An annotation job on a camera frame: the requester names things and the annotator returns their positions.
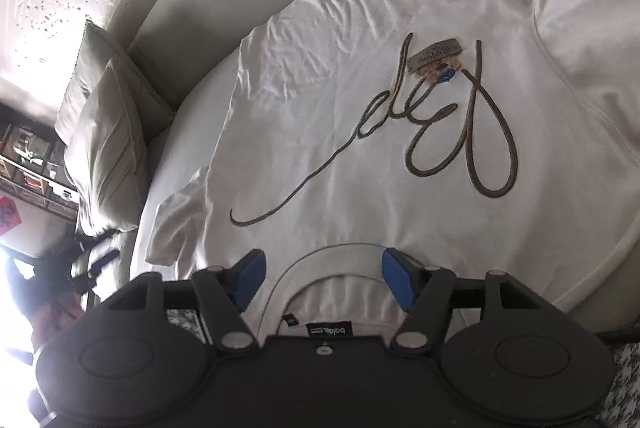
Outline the houndstooth trouser leg left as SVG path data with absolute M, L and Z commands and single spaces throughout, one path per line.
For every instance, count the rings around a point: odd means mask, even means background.
M 165 314 L 169 324 L 185 330 L 202 344 L 208 344 L 198 312 L 192 309 L 167 309 Z

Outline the houndstooth trouser leg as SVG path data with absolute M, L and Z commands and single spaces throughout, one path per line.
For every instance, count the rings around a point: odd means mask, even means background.
M 616 372 L 613 385 L 599 413 L 605 427 L 639 426 L 639 327 L 600 333 L 612 352 Z
M 208 344 L 198 312 L 192 309 L 167 309 L 165 314 L 169 324 L 185 330 L 202 344 Z

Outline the olive front pillow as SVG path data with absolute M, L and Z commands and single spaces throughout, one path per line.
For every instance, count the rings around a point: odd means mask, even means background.
M 146 147 L 134 100 L 111 66 L 82 108 L 64 160 L 83 234 L 138 227 L 148 193 Z

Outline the olive pillow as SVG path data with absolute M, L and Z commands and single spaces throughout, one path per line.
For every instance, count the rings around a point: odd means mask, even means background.
M 164 132 L 174 120 L 174 110 L 146 80 L 126 50 L 106 30 L 87 19 L 70 83 L 54 124 L 55 132 L 65 146 L 70 145 L 81 110 L 108 66 L 127 85 L 146 143 Z
M 83 234 L 138 227 L 148 193 L 146 147 L 134 100 L 111 66 L 82 108 L 64 160 Z

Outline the houndstooth trouser leg right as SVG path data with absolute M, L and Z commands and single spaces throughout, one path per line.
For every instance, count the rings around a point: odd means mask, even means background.
M 616 372 L 613 385 L 599 413 L 605 427 L 639 426 L 639 327 L 600 333 L 612 352 Z

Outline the olive back pillow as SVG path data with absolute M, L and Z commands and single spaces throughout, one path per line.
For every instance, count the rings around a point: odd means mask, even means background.
M 126 50 L 106 30 L 87 19 L 70 83 L 54 124 L 55 132 L 65 146 L 70 145 L 81 110 L 108 66 L 127 85 L 146 143 L 164 132 L 174 120 L 174 110 L 146 80 Z

